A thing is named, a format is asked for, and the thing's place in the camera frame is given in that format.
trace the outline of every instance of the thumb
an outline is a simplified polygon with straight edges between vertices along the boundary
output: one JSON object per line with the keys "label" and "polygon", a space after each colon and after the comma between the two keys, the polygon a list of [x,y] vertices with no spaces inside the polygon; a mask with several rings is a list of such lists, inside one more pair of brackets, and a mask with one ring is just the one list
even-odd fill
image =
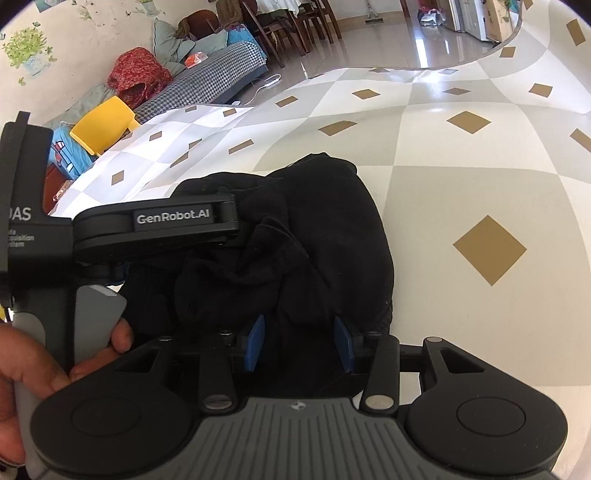
{"label": "thumb", "polygon": [[10,325],[0,325],[0,376],[22,382],[44,399],[70,384],[42,344]]}

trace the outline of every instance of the hand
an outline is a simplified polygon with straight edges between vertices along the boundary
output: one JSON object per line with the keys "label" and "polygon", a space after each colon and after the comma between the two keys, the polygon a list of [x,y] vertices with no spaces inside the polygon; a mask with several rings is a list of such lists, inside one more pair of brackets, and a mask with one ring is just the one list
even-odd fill
{"label": "hand", "polygon": [[54,358],[26,333],[0,322],[0,459],[25,463],[13,382],[24,383],[40,399],[104,367],[131,348],[133,333],[125,319],[111,333],[111,344],[94,358],[76,365],[68,377]]}

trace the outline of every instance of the white cable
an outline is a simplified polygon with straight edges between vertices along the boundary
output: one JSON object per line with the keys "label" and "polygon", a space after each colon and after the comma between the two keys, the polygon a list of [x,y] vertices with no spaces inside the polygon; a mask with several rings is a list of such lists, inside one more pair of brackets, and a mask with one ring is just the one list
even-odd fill
{"label": "white cable", "polygon": [[265,80],[265,84],[258,88],[258,90],[255,92],[255,96],[252,97],[252,99],[249,102],[245,103],[244,105],[246,106],[246,105],[254,102],[256,96],[258,95],[258,92],[260,92],[263,88],[272,87],[273,85],[276,85],[280,81],[281,81],[281,74],[280,73],[276,73],[275,75],[270,76],[267,80]]}

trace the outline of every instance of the glossy floor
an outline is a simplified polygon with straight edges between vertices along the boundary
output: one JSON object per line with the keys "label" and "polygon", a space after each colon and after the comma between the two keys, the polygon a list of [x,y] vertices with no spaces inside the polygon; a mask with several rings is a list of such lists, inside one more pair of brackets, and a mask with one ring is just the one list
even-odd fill
{"label": "glossy floor", "polygon": [[[283,52],[285,68],[268,63],[269,74],[280,73],[281,82],[262,90],[250,105],[258,105],[296,83],[340,67],[439,68],[476,60],[492,48],[467,33],[445,27],[421,27],[416,18],[386,20],[383,24],[356,25],[342,32],[333,44],[318,40],[304,57],[292,49]],[[242,104],[251,100],[263,84],[255,82],[237,97]]]}

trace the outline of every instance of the metal screw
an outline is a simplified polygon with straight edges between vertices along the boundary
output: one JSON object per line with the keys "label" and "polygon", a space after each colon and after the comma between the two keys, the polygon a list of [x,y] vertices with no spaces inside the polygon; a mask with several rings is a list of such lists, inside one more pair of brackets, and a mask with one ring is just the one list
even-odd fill
{"label": "metal screw", "polygon": [[377,346],[380,338],[382,338],[382,332],[365,332],[363,334],[363,340],[369,346]]}
{"label": "metal screw", "polygon": [[306,408],[308,405],[306,405],[304,402],[302,402],[301,400],[298,400],[295,403],[292,403],[290,405],[291,408],[293,408],[294,410],[300,411],[300,410],[304,410],[304,408]]}
{"label": "metal screw", "polygon": [[365,400],[365,404],[372,410],[388,410],[394,406],[394,400],[387,395],[372,395]]}
{"label": "metal screw", "polygon": [[203,405],[209,410],[225,410],[232,406],[232,399],[227,395],[213,394],[205,397]]}
{"label": "metal screw", "polygon": [[236,343],[236,334],[231,330],[222,330],[221,332],[218,332],[218,335],[222,337],[222,343],[225,346]]}

